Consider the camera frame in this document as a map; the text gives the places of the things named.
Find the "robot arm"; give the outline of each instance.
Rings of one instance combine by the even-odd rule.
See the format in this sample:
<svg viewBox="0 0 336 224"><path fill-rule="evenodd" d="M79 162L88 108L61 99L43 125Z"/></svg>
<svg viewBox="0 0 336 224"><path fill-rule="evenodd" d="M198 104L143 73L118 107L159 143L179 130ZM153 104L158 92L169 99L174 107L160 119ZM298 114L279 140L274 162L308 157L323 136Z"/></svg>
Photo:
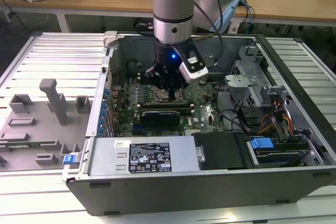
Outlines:
<svg viewBox="0 0 336 224"><path fill-rule="evenodd" d="M209 30L211 26L198 9L194 11L194 2L220 31L226 29L238 5L238 0L220 0L224 13L219 27L218 0L153 0L155 62L145 75L158 88L168 90L171 99L175 90L208 73L191 35L193 25Z"/></svg>

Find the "motherboard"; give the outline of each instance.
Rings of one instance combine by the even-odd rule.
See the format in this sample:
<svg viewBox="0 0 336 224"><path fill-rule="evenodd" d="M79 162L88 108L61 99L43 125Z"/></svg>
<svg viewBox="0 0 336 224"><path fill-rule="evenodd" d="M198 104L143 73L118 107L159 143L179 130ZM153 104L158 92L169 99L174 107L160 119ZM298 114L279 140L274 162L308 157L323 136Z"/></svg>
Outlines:
<svg viewBox="0 0 336 224"><path fill-rule="evenodd" d="M116 137L184 136L225 131L215 98L217 82L195 82L168 92L129 78L112 86L110 108Z"/></svg>

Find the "circuit board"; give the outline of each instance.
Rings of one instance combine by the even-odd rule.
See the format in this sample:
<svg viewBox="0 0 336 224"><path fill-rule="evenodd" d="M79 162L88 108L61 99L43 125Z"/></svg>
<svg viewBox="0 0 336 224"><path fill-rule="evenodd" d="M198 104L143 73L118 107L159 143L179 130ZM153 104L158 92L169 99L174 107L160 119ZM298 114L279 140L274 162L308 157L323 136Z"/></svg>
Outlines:
<svg viewBox="0 0 336 224"><path fill-rule="evenodd" d="M186 89L177 91L173 102L168 101L168 94L164 90L152 85L141 85L135 79L127 80L122 86L115 86L113 90L118 91L113 96L114 114L118 117L115 136L183 136L196 132L225 131L223 118L213 103L216 84L192 83ZM180 123L174 127L164 124L153 128L144 127L141 116L145 111L178 112Z"/></svg>

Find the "warning label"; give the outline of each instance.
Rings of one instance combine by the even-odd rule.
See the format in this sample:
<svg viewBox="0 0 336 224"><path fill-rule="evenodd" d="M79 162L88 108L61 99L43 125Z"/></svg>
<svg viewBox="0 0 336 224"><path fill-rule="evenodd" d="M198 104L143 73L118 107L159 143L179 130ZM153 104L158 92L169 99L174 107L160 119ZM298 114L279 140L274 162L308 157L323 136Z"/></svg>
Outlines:
<svg viewBox="0 0 336 224"><path fill-rule="evenodd" d="M171 172L169 143L130 144L130 173Z"/></svg>

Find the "table leg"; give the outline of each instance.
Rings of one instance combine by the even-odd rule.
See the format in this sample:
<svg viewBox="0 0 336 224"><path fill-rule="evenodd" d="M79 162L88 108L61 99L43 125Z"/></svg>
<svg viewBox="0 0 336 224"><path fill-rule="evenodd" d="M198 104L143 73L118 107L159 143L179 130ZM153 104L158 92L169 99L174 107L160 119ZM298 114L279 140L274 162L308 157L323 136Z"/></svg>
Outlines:
<svg viewBox="0 0 336 224"><path fill-rule="evenodd" d="M231 19L231 23L229 26L229 30L227 31L228 34L236 34L238 32L238 28L240 25L241 19L237 19L237 18L232 18Z"/></svg>
<svg viewBox="0 0 336 224"><path fill-rule="evenodd" d="M292 29L293 25L285 25L282 29L281 35L286 35L290 29Z"/></svg>
<svg viewBox="0 0 336 224"><path fill-rule="evenodd" d="M101 31L103 33L106 32L106 20L105 20L105 16L99 16L100 19L100 26L101 26Z"/></svg>
<svg viewBox="0 0 336 224"><path fill-rule="evenodd" d="M5 10L0 11L0 21L3 21L5 24L9 24L10 21L10 17L8 16L7 12Z"/></svg>
<svg viewBox="0 0 336 224"><path fill-rule="evenodd" d="M70 33L71 29L67 20L67 15L56 14L62 33Z"/></svg>

